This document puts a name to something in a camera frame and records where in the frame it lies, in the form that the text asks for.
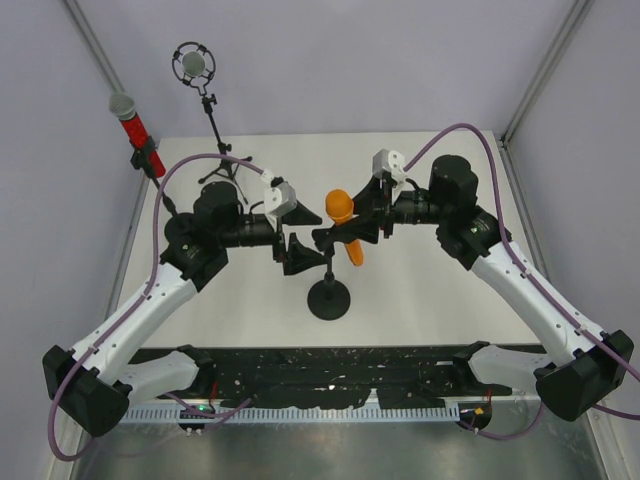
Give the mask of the orange microphone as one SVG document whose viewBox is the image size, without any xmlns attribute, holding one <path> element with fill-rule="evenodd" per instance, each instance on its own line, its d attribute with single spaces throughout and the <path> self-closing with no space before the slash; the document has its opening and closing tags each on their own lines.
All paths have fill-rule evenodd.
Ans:
<svg viewBox="0 0 640 480">
<path fill-rule="evenodd" d="M 338 226 L 352 219 L 354 202 L 346 191 L 334 189 L 325 198 L 325 209 L 328 217 Z M 360 267 L 364 264 L 364 253 L 359 240 L 346 243 L 345 250 L 354 266 Z"/>
</svg>

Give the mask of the black round-base mic stand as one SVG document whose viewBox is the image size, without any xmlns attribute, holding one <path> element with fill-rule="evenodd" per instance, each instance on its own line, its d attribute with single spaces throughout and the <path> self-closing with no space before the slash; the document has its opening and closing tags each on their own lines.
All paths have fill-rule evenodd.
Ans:
<svg viewBox="0 0 640 480">
<path fill-rule="evenodd" d="M 322 280 L 316 282 L 307 295 L 310 312 L 324 321 L 333 321 L 344 316 L 350 308 L 351 296 L 348 288 L 335 278 L 333 257 L 334 240 L 330 228 L 314 229 L 312 238 L 316 248 L 322 252 L 326 271 Z"/>
</svg>

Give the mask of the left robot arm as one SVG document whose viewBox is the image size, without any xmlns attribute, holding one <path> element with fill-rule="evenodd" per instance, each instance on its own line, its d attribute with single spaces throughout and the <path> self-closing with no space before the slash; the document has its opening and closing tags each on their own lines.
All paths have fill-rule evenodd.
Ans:
<svg viewBox="0 0 640 480">
<path fill-rule="evenodd" d="M 213 361 L 191 345 L 144 363 L 131 360 L 165 320 L 227 265 L 229 249 L 269 246 L 287 276 L 323 264 L 320 253 L 283 232 L 286 226 L 322 222 L 287 182 L 276 179 L 265 189 L 263 207 L 258 214 L 245 211 L 228 182 L 204 186 L 192 212 L 167 222 L 167 248 L 136 294 L 71 349 L 54 346 L 44 355 L 49 396 L 91 437 L 111 431 L 139 403 L 173 392 L 201 398 L 212 390 Z"/>
</svg>

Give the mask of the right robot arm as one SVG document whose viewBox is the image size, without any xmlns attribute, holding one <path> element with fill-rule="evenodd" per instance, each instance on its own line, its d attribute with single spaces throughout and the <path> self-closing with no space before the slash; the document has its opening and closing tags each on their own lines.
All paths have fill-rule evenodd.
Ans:
<svg viewBox="0 0 640 480">
<path fill-rule="evenodd" d="M 575 421 L 619 387 L 634 350 L 621 330 L 606 332 L 582 316 L 522 254 L 499 218 L 477 203 L 478 178 L 461 156 L 432 164 L 427 188 L 405 191 L 396 166 L 377 166 L 365 188 L 347 199 L 348 218 L 316 229 L 325 251 L 356 240 L 375 244 L 397 225 L 433 225 L 441 248 L 489 285 L 534 333 L 541 354 L 477 342 L 459 354 L 454 386 L 474 394 L 501 385 L 536 394 L 557 417 Z"/>
</svg>

